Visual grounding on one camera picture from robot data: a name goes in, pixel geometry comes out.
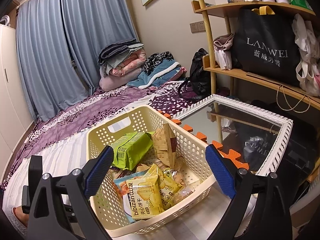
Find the white plastic bag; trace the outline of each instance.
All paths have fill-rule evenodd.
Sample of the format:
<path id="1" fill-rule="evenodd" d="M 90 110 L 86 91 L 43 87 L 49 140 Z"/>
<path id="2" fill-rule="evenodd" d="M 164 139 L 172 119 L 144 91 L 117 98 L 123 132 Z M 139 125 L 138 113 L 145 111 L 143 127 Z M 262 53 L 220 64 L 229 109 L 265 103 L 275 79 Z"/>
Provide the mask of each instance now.
<path id="1" fill-rule="evenodd" d="M 299 46 L 301 61 L 296 67 L 300 87 L 308 95 L 319 97 L 320 89 L 314 75 L 319 75 L 317 60 L 320 58 L 319 41 L 315 37 L 310 21 L 304 21 L 300 14 L 294 16 L 292 29 L 296 35 L 295 43 Z"/>
<path id="2" fill-rule="evenodd" d="M 216 62 L 221 69 L 232 69 L 232 60 L 230 51 L 218 49 L 214 51 Z"/>
<path id="3" fill-rule="evenodd" d="M 214 56 L 221 69 L 232 69 L 230 48 L 233 42 L 233 33 L 217 37 L 213 41 Z"/>

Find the purple floral bedsheet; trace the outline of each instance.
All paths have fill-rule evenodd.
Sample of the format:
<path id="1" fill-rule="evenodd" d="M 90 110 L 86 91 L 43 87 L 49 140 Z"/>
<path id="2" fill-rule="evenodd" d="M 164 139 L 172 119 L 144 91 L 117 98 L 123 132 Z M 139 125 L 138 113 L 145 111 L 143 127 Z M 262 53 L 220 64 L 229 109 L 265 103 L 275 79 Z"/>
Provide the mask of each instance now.
<path id="1" fill-rule="evenodd" d="M 53 143 L 96 125 L 105 118 L 119 114 L 125 106 L 140 98 L 161 90 L 161 96 L 155 97 L 149 105 L 156 110 L 162 110 L 171 115 L 190 106 L 191 101 L 179 98 L 177 93 L 179 85 L 180 83 L 172 83 L 162 85 L 159 88 L 149 87 L 143 90 L 123 86 L 107 93 L 98 90 L 82 102 L 60 111 L 57 116 L 47 122 L 38 122 L 29 135 L 29 141 L 20 148 L 11 166 L 8 178 L 2 183 L 2 188 L 6 187 L 23 158 L 29 158 Z"/>

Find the snack package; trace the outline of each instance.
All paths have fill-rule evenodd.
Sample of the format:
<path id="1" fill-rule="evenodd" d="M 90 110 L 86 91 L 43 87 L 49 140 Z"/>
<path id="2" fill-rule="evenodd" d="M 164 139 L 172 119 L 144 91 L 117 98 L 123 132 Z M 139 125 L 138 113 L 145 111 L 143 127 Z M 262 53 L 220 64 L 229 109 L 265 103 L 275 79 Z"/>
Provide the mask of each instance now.
<path id="1" fill-rule="evenodd" d="M 129 204 L 134 220 L 149 219 L 164 211 L 158 175 L 127 180 Z"/>
<path id="2" fill-rule="evenodd" d="M 173 169 L 176 158 L 177 139 L 168 123 L 163 128 L 158 128 L 152 135 L 153 148 L 156 156 L 164 165 Z"/>
<path id="3" fill-rule="evenodd" d="M 174 162 L 174 170 L 176 171 L 180 171 L 182 165 L 184 164 L 184 158 L 182 156 L 179 156 L 178 158 L 176 158 L 175 162 Z"/>
<path id="4" fill-rule="evenodd" d="M 127 186 L 127 180 L 129 179 L 139 179 L 145 175 L 147 171 L 136 172 L 126 177 L 115 179 L 113 183 L 116 185 L 116 191 L 120 198 L 123 199 L 124 212 L 127 215 L 127 219 L 130 223 L 134 223 L 135 220 L 131 216 L 131 207 L 129 203 L 129 188 Z"/>
<path id="5" fill-rule="evenodd" d="M 176 183 L 179 183 L 183 186 L 187 185 L 180 171 L 172 170 L 170 168 L 164 168 L 163 173 L 169 178 L 173 179 Z"/>
<path id="6" fill-rule="evenodd" d="M 156 164 L 161 170 L 167 168 L 167 165 L 164 165 L 163 162 L 159 159 L 151 159 L 144 161 L 144 164 L 151 167 L 153 164 Z"/>
<path id="7" fill-rule="evenodd" d="M 158 185 L 161 195 L 161 201 L 164 207 L 164 210 L 167 210 L 171 207 L 172 197 L 183 188 L 183 185 L 176 183 L 169 176 L 163 174 L 162 170 L 156 165 L 153 164 L 147 173 L 144 175 L 144 178 L 148 176 L 158 175 Z"/>
<path id="8" fill-rule="evenodd" d="M 115 153 L 112 165 L 132 171 L 151 146 L 150 134 L 127 133 L 111 145 Z"/>
<path id="9" fill-rule="evenodd" d="M 137 166 L 136 172 L 146 171 L 148 169 L 150 169 L 149 166 L 139 163 L 138 166 Z"/>
<path id="10" fill-rule="evenodd" d="M 119 169 L 117 167 L 113 167 L 113 166 L 109 169 L 109 172 L 110 172 L 113 180 L 118 179 L 118 178 L 123 178 L 125 176 L 129 176 L 129 175 L 133 174 L 132 171 L 121 170 L 121 169 Z"/>
<path id="11" fill-rule="evenodd" d="M 186 186 L 185 188 L 179 190 L 171 200 L 172 206 L 178 204 L 181 200 L 184 200 L 187 196 L 194 192 L 194 187 Z"/>

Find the cream plastic basket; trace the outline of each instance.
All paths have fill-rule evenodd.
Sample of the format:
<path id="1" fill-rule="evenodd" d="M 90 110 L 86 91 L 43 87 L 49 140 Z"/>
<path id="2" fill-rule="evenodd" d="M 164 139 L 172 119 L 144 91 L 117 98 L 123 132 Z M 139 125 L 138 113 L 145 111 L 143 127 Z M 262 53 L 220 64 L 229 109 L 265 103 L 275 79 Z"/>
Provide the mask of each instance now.
<path id="1" fill-rule="evenodd" d="M 118 131 L 111 132 L 114 131 L 114 126 L 111 125 L 121 123 L 124 119 L 129 123 L 128 118 L 131 122 L 129 125 Z M 108 173 L 97 194 L 90 197 L 90 204 L 111 237 L 119 237 L 130 233 L 144 234 L 157 229 L 204 199 L 208 195 L 212 184 L 216 181 L 204 156 L 207 144 L 150 106 L 137 107 L 98 127 L 92 128 L 87 134 L 87 161 L 98 157 L 106 145 L 111 145 L 126 133 L 154 131 L 157 128 L 161 128 L 165 122 L 170 124 L 177 137 L 177 155 L 182 155 L 186 160 L 186 165 L 181 168 L 184 179 L 187 182 L 202 179 L 203 183 L 196 187 L 194 193 L 165 212 L 149 220 L 139 220 L 129 224 L 122 203 L 112 185 L 112 178 Z"/>

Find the blue blanket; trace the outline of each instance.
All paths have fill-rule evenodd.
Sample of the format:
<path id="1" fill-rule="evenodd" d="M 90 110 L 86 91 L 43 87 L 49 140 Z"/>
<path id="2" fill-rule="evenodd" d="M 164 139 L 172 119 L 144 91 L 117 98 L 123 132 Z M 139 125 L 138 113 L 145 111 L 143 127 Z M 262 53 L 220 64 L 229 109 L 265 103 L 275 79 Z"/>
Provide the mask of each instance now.
<path id="1" fill-rule="evenodd" d="M 127 86 L 137 87 L 140 89 L 147 88 L 151 85 L 159 87 L 168 82 L 180 70 L 180 68 L 181 66 L 179 62 L 164 59 L 162 63 L 153 69 L 150 75 L 147 75 L 142 71 L 138 78 L 134 81 L 130 81 Z"/>

